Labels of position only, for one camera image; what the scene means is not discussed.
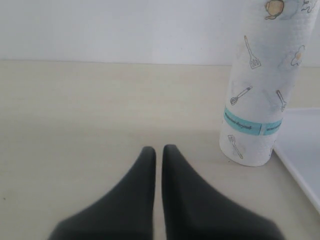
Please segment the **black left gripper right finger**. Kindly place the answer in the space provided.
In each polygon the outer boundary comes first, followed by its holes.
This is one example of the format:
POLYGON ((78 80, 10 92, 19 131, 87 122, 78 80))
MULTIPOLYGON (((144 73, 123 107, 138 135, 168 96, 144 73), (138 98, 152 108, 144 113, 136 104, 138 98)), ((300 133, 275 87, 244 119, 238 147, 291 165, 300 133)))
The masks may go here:
POLYGON ((265 218, 210 186, 176 145, 162 154, 161 193, 168 240, 265 240, 265 218))

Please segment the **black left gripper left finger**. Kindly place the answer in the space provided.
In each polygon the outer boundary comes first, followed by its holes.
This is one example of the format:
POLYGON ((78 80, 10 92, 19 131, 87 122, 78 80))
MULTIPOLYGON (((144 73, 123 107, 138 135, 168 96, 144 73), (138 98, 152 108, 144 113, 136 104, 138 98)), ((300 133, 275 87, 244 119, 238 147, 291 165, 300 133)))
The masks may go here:
POLYGON ((51 240, 152 240, 156 152, 142 148, 127 174, 101 199, 62 220, 51 240))

